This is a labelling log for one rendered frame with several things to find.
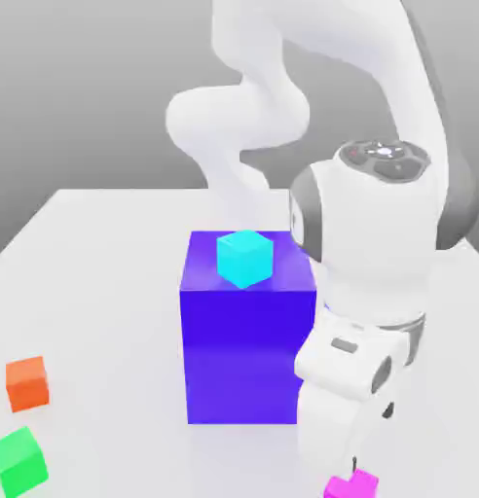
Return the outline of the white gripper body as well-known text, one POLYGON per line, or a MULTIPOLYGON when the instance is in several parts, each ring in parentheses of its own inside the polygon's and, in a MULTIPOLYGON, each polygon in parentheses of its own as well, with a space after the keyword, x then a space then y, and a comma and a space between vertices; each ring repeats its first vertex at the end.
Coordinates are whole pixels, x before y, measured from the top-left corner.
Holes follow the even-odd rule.
POLYGON ((303 465, 315 481, 348 478, 363 404, 304 381, 297 402, 297 439, 303 465))

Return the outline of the small magenta cube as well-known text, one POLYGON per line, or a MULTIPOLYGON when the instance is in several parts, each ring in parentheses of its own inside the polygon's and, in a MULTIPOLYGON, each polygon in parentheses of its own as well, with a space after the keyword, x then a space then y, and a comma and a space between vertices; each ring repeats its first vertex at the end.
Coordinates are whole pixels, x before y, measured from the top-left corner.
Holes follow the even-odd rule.
POLYGON ((332 477, 327 483, 323 498, 376 498, 379 479, 356 469, 348 480, 332 477))

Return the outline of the small cyan cube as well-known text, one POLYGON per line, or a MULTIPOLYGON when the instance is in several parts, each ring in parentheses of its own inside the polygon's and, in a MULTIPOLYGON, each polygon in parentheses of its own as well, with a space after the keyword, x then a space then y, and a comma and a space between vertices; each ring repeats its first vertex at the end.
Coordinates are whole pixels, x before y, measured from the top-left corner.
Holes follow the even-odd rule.
POLYGON ((217 272, 240 289, 269 279, 274 243, 257 231, 235 231, 216 240, 217 272))

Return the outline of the small orange cube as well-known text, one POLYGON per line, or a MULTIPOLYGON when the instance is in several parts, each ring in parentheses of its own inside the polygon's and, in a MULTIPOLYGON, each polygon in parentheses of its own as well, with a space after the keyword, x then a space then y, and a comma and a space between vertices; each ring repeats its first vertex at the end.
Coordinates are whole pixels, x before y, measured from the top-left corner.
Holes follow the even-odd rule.
POLYGON ((12 412, 47 405, 50 391, 42 356, 6 365, 6 390, 12 412))

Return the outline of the small green cube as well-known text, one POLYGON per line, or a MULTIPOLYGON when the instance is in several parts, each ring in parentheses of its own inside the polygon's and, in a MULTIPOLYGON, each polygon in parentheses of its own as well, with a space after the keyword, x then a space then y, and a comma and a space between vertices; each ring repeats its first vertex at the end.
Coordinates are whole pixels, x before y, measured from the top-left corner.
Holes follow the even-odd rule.
POLYGON ((18 498, 48 478, 42 448, 27 426, 0 439, 0 486, 4 498, 18 498))

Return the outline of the large blue box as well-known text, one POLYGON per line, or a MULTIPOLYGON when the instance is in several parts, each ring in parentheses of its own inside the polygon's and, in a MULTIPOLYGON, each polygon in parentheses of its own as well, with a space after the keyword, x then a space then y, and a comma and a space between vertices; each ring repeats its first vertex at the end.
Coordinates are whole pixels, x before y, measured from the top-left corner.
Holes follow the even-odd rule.
POLYGON ((191 424, 293 424, 295 356, 313 327, 308 256, 267 231, 274 274, 241 290, 216 269, 218 231, 192 231, 180 283, 187 418, 191 424))

